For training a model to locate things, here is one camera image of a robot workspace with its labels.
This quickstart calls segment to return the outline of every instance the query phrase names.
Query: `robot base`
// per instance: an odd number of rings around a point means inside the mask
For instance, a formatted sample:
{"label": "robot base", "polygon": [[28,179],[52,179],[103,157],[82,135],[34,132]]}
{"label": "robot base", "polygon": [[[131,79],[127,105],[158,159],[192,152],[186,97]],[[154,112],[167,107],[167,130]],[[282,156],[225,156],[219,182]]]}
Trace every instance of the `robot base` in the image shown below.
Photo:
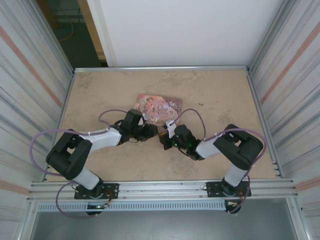
{"label": "robot base", "polygon": [[81,199],[81,200],[107,200],[110,198],[110,192],[112,193],[111,199],[117,199],[119,193],[119,184],[118,183],[103,183],[102,184],[102,191],[98,197],[90,196],[90,191],[86,189],[82,185],[78,185],[75,189],[74,199]]}
{"label": "robot base", "polygon": [[[224,197],[235,197],[240,198],[241,192],[242,196],[244,196],[247,192],[248,182],[241,181],[240,184],[234,188],[233,193],[226,193],[224,189],[224,182],[223,181],[208,181],[206,182],[206,192],[208,198],[224,198]],[[249,189],[248,197],[251,196],[251,190]]]}

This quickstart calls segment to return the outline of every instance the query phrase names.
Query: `illustrated book cover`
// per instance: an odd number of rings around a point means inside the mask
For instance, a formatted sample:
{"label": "illustrated book cover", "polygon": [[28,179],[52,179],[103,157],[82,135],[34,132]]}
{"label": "illustrated book cover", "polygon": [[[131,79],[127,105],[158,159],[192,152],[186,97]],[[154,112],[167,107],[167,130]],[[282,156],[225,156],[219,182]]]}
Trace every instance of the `illustrated book cover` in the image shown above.
{"label": "illustrated book cover", "polygon": [[181,113],[182,100],[139,94],[134,109],[140,111],[149,124],[163,127],[167,120],[176,119]]}

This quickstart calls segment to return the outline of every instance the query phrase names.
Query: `corrugated metal wall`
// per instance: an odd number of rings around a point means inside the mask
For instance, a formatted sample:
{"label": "corrugated metal wall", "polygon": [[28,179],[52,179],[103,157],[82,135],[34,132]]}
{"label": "corrugated metal wall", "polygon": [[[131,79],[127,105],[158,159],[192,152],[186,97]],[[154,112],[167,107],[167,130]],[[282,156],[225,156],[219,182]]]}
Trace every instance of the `corrugated metal wall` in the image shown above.
{"label": "corrugated metal wall", "polygon": [[[29,159],[30,140],[57,127],[72,69],[32,0],[0,1],[0,46],[0,239],[6,240],[16,234],[31,182],[41,180]],[[35,144],[42,167],[52,140],[44,135]]]}
{"label": "corrugated metal wall", "polygon": [[320,1],[294,1],[252,80],[286,178],[320,238]]}

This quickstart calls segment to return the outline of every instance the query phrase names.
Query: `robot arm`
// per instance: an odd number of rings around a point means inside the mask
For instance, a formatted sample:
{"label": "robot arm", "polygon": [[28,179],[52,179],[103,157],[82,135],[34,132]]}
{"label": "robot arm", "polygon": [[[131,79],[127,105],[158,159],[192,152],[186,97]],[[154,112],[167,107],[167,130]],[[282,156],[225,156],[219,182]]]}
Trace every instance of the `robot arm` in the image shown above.
{"label": "robot arm", "polygon": [[[166,123],[167,134],[159,136],[164,149],[177,147],[185,150],[185,155],[193,160],[204,160],[222,153],[231,161],[231,167],[222,179],[222,188],[226,196],[234,196],[247,171],[254,164],[263,149],[262,142],[246,131],[231,131],[209,141],[196,139],[185,125],[176,126],[169,120]],[[225,130],[238,129],[229,124]]]}
{"label": "robot arm", "polygon": [[84,186],[90,196],[97,197],[101,194],[103,181],[84,167],[89,153],[121,145],[130,138],[143,142],[157,135],[158,128],[145,122],[139,111],[131,109],[123,120],[111,125],[105,133],[96,134],[101,130],[91,132],[89,136],[64,133],[47,155],[46,162],[67,180]]}

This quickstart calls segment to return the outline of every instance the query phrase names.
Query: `mounting plate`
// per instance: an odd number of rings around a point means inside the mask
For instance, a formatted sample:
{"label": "mounting plate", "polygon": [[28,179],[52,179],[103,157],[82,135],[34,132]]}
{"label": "mounting plate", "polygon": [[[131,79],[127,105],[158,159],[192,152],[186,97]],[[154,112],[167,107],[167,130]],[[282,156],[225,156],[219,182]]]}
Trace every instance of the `mounting plate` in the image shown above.
{"label": "mounting plate", "polygon": [[235,197],[240,198],[240,191],[242,191],[242,194],[245,195],[248,188],[248,181],[241,181],[238,190],[236,193],[232,196],[226,195],[226,193],[223,190],[222,182],[221,181],[208,181],[205,183],[206,185],[206,192],[208,195],[208,198],[225,198],[225,197]]}
{"label": "mounting plate", "polygon": [[[117,199],[118,198],[118,193],[119,193],[119,184],[118,183],[103,183],[102,188],[104,190],[110,190],[112,192],[112,199]],[[105,194],[105,193],[101,193],[101,195],[99,197],[91,197],[87,194],[88,190],[82,186],[82,185],[78,185],[76,187],[76,191],[74,194],[74,199],[109,199],[109,197]]]}

